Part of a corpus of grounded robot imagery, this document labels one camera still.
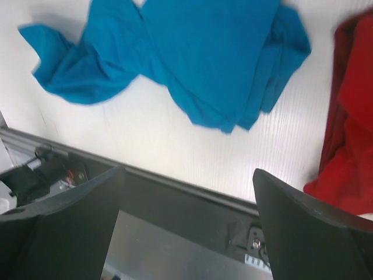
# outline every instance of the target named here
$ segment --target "black plastic part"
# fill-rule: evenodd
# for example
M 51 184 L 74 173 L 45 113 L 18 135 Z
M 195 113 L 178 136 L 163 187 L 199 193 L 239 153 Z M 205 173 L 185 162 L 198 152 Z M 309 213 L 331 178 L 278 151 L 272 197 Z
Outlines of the black plastic part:
M 124 169 L 116 167 L 0 216 L 1 279 L 100 279 L 123 181 Z
M 49 178 L 51 184 L 63 179 L 69 184 L 79 186 L 90 179 L 85 164 L 73 153 L 62 155 L 54 151 L 52 146 L 42 145 L 35 149 L 35 155 L 41 160 L 41 167 L 45 169 L 41 171 L 47 174 L 46 177 Z M 49 169 L 53 171 L 53 165 L 62 168 L 58 170 L 55 168 L 54 172 L 49 172 L 48 167 L 50 166 Z
M 28 166 L 20 166 L 0 174 L 0 181 L 12 190 L 12 196 L 17 196 L 17 206 L 24 206 L 50 192 L 50 185 L 45 177 Z
M 373 222 L 256 169 L 254 190 L 275 280 L 373 278 Z
M 34 169 L 34 172 L 43 178 L 48 187 L 67 176 L 66 167 L 58 157 L 52 158 L 47 162 L 42 162 L 38 168 Z

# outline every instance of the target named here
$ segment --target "white table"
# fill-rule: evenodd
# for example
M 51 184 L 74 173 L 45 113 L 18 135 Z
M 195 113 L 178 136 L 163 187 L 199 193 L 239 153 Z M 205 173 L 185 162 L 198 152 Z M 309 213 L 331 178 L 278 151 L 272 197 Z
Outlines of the white table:
M 252 174 L 257 167 L 302 189 L 318 171 L 334 30 L 373 0 L 288 2 L 301 15 L 312 54 L 274 110 L 261 115 L 250 131 L 236 128 L 226 135 L 192 125 L 165 87 L 141 76 L 95 106 L 69 104 L 46 93 L 31 75 L 38 57 L 17 26 L 43 22 L 77 40 L 88 0 L 0 2 L 0 110 L 17 130 L 246 200 L 255 201 Z

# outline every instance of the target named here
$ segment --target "cable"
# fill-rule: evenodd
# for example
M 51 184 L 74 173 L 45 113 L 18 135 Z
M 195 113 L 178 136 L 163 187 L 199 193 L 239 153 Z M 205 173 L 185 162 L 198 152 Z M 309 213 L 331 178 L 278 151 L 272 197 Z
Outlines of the cable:
M 266 260 L 263 258 L 263 255 L 262 255 L 262 249 L 264 250 L 265 249 L 265 244 L 264 245 L 261 245 L 261 247 L 259 248 L 259 258 L 261 258 L 261 261 L 270 269 L 270 265 L 268 262 L 266 262 Z

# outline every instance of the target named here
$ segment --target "bolt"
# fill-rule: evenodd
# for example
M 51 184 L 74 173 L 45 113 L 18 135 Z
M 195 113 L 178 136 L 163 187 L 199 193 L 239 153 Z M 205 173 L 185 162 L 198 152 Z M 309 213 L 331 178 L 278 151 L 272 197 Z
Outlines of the bolt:
M 254 249 L 259 249 L 261 246 L 261 241 L 257 238 L 254 238 L 254 240 L 252 241 L 252 246 Z

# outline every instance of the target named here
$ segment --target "metal frame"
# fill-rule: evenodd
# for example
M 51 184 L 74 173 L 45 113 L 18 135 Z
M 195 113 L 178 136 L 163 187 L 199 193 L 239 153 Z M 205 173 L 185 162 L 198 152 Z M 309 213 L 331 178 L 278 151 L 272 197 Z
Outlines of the metal frame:
M 211 258 L 222 265 L 223 268 L 219 267 L 216 270 L 220 271 L 219 275 L 222 277 L 248 279 L 247 276 L 255 275 L 255 279 L 270 279 L 270 274 L 264 269 L 263 263 L 258 262 L 254 265 L 261 267 L 262 270 L 245 265 L 247 256 L 252 256 L 248 243 L 249 230 L 252 227 L 260 227 L 255 204 L 10 128 L 0 128 L 0 138 L 7 148 L 30 156 L 33 155 L 35 148 L 42 144 L 51 145 L 59 153 L 74 154 L 79 160 L 86 161 L 91 177 L 114 166 L 125 167 L 125 194 L 107 257 L 109 265 L 125 274 L 135 279 L 144 278 L 146 273 L 152 273 L 154 268 L 142 267 L 139 270 L 137 264 L 130 265 L 130 260 L 136 257 L 142 259 L 144 254 L 150 253 L 150 248 L 153 250 L 151 254 L 165 254 L 163 247 L 144 247 L 145 242 L 141 246 L 137 244 L 141 236 L 141 239 L 147 239 L 150 244 L 162 244 L 173 240 L 172 244 L 177 243 L 183 248 L 180 251 L 175 246 L 165 244 L 166 247 L 171 247 L 166 250 L 168 259 L 162 262 L 161 259 L 152 259 L 153 262 L 158 261 L 159 265 L 177 258 L 201 258 L 200 262 L 181 264 L 179 261 L 170 264 L 170 269 L 152 279 L 176 277 L 181 269 L 186 268 L 188 273 L 185 273 L 185 277 L 177 276 L 178 279 L 208 279 L 205 273 L 201 274 L 201 278 L 190 277 L 196 270 L 203 270 Z M 145 232 L 137 231 L 136 237 L 124 228 L 126 223 Z

